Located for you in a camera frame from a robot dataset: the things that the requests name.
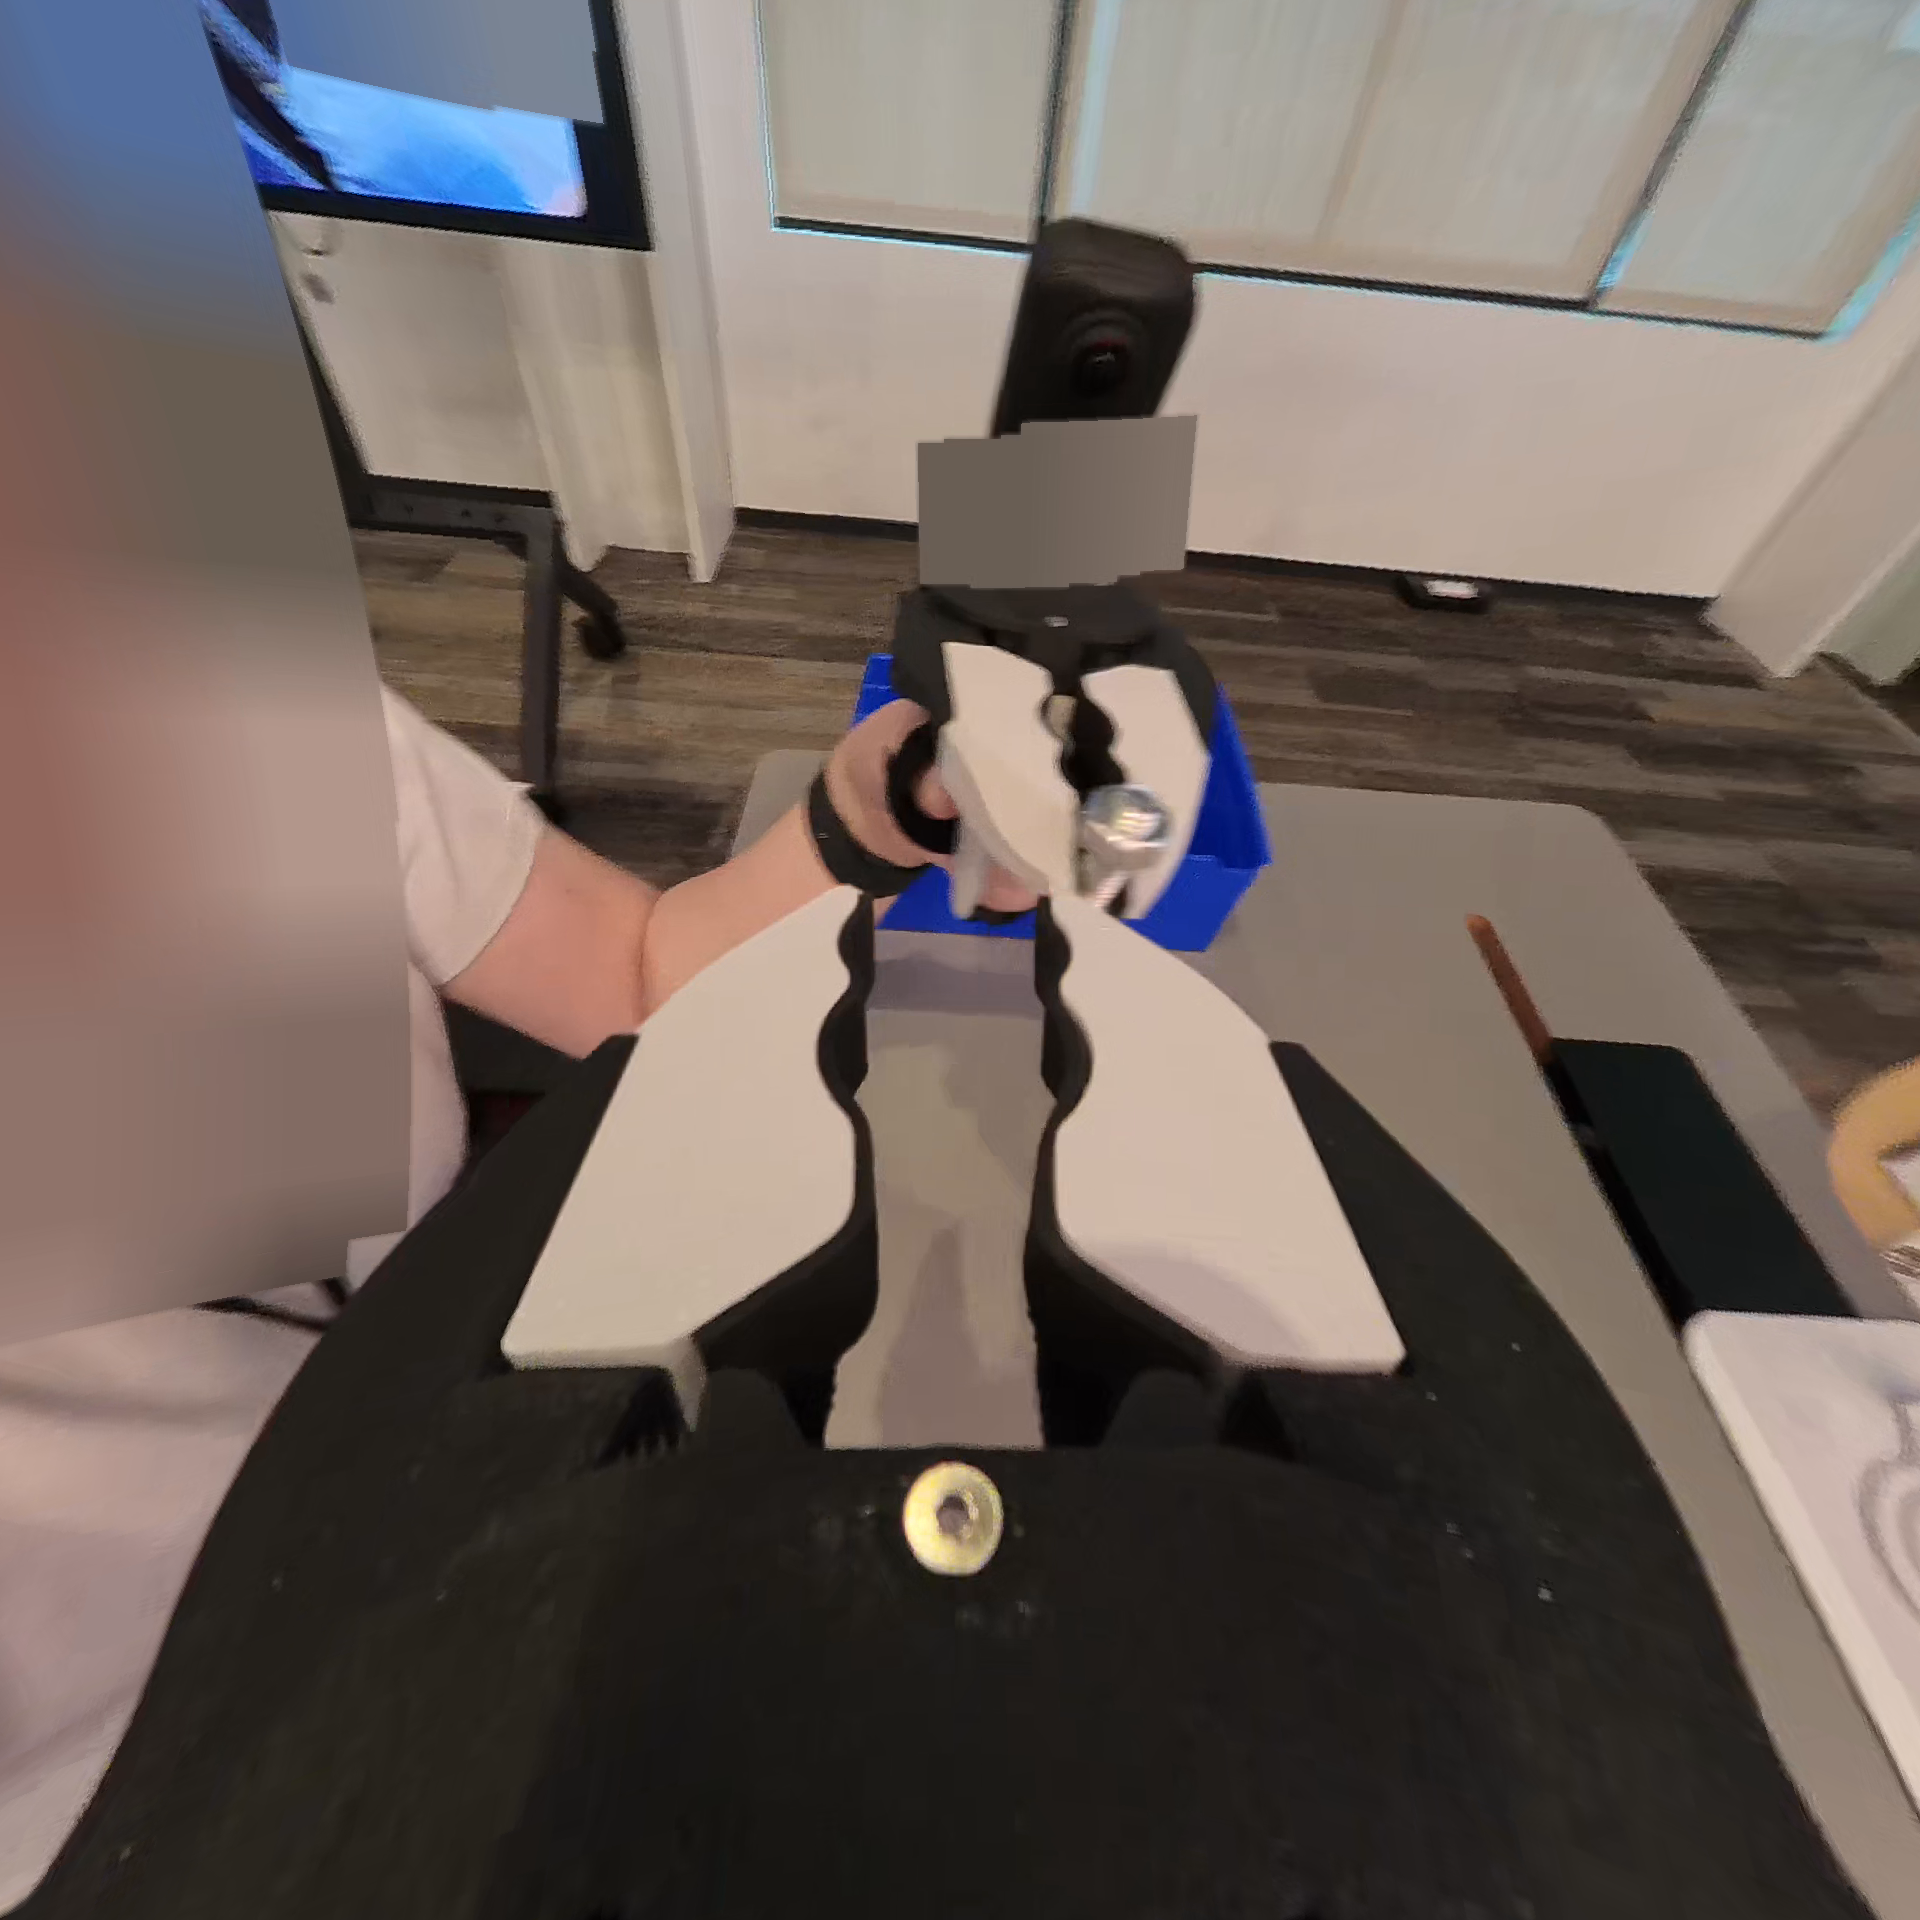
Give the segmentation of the person's left hand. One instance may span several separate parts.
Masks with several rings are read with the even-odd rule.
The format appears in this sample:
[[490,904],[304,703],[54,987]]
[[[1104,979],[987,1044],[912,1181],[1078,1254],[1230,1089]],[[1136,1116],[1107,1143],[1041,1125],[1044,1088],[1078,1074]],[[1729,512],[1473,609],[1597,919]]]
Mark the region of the person's left hand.
[[845,736],[828,772],[851,839],[891,867],[948,870],[958,850],[958,805],[941,781],[935,745],[912,745],[929,727],[926,708],[891,701]]

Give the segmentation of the black phone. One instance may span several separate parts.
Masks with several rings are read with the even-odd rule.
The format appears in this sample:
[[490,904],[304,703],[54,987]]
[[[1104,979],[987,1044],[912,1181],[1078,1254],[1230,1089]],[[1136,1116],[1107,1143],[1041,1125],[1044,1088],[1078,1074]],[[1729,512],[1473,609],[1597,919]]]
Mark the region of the black phone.
[[1687,1051],[1550,1039],[1542,1071],[1674,1330],[1705,1312],[1852,1313]]

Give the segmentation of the white board stand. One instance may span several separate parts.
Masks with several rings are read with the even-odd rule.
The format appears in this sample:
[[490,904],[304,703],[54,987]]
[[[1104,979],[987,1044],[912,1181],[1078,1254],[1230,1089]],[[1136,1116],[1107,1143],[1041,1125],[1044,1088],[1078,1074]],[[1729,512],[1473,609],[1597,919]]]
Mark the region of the white board stand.
[[1916,1321],[1700,1312],[1682,1344],[1864,1707],[1916,1775]]

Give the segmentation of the black screen stand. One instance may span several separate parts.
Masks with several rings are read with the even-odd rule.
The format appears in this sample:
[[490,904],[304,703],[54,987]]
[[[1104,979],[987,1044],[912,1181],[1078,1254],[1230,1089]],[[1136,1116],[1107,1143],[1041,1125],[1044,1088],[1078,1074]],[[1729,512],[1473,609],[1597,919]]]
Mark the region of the black screen stand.
[[553,496],[430,477],[397,477],[368,468],[361,441],[334,393],[318,337],[298,309],[298,328],[351,531],[411,533],[441,539],[490,539],[521,560],[521,643],[518,684],[518,770],[548,820],[563,825],[559,795],[563,609],[590,658],[620,658],[630,637],[614,593],[574,563],[563,516]]

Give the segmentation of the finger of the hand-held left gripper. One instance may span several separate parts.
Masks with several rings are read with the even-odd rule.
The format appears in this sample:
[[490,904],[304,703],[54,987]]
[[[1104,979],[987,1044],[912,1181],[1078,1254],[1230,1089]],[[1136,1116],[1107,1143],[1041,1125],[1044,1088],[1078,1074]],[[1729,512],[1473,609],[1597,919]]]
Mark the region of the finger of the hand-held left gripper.
[[1173,850],[1160,871],[1115,919],[1145,919],[1181,865],[1209,777],[1209,713],[1196,713],[1176,674],[1164,665],[1119,664],[1084,675],[1070,727],[1074,777],[1074,883],[1078,809],[1108,782],[1136,782],[1173,813]]
[[939,772],[958,809],[951,906],[974,919],[995,871],[1035,897],[1078,883],[1078,795],[1044,708],[1055,694],[1045,664],[976,641],[946,641],[948,719]]

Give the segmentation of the large window with blinds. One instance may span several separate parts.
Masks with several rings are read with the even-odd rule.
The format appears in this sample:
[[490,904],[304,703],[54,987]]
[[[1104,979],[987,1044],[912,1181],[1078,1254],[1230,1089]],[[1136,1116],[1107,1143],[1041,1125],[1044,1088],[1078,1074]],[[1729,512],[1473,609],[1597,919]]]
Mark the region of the large window with blinds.
[[761,2],[777,227],[1824,338],[1916,253],[1909,2]]

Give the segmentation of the wall screen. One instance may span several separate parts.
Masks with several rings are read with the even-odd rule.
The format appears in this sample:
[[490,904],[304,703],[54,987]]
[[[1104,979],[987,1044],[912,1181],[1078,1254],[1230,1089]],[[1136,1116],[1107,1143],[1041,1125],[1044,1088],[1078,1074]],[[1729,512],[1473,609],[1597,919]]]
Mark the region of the wall screen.
[[651,248],[614,2],[202,2],[268,208]]

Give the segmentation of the silver hex bolt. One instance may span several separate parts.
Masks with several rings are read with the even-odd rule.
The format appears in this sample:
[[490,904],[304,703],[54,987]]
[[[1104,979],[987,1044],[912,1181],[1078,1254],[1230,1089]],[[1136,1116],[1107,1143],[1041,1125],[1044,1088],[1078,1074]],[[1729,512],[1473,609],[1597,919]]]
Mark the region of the silver hex bolt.
[[1096,787],[1078,806],[1078,894],[1113,915],[1127,912],[1127,903],[1160,871],[1173,837],[1173,813],[1149,787]]

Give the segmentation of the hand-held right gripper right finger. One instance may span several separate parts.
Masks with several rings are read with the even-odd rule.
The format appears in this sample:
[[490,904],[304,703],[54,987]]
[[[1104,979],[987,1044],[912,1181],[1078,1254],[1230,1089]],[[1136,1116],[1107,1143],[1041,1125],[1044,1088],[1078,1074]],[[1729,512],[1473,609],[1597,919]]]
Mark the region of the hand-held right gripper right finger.
[[1037,927],[1027,1309],[1048,1388],[1141,1369],[1390,1375],[1407,1344],[1263,1027],[1084,901]]

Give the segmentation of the black wristwatch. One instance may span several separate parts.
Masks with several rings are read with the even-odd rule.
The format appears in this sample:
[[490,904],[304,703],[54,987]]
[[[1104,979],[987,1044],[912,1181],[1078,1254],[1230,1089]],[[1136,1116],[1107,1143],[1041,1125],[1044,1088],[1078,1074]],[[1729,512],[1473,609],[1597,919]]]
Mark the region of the black wristwatch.
[[813,850],[828,876],[869,897],[899,897],[921,874],[920,863],[891,863],[856,839],[832,805],[827,770],[820,770],[810,782],[804,825]]

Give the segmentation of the person's left forearm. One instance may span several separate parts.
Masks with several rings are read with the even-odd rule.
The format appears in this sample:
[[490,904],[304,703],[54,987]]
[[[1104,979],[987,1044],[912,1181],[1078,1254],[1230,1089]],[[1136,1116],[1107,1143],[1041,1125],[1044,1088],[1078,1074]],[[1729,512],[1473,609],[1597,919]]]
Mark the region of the person's left forearm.
[[832,888],[797,816],[666,891],[545,828],[511,915],[441,994],[583,1060],[636,1034],[718,958]]

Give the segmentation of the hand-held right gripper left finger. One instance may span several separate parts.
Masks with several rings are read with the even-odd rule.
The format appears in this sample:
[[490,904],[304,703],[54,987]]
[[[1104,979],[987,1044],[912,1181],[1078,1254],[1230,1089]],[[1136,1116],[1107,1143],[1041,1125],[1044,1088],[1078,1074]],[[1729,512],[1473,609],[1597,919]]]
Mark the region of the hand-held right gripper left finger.
[[877,1305],[875,909],[768,925],[638,1028],[500,1334],[516,1368],[830,1375]]

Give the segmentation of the blue plastic bin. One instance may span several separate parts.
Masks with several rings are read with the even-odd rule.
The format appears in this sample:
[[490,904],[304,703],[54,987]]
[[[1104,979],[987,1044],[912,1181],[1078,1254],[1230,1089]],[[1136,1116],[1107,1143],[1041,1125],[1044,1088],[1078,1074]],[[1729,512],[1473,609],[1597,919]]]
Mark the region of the blue plastic bin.
[[[1189,850],[1154,912],[1141,922],[1149,940],[1169,948],[1203,952],[1219,936],[1253,879],[1270,865],[1270,837],[1262,812],[1251,759],[1237,731],[1228,697],[1211,687],[1209,777],[1194,820]],[[1029,938],[1035,917],[980,915],[965,919],[953,909],[951,876],[925,870],[900,896],[893,924],[906,930],[977,932]]]

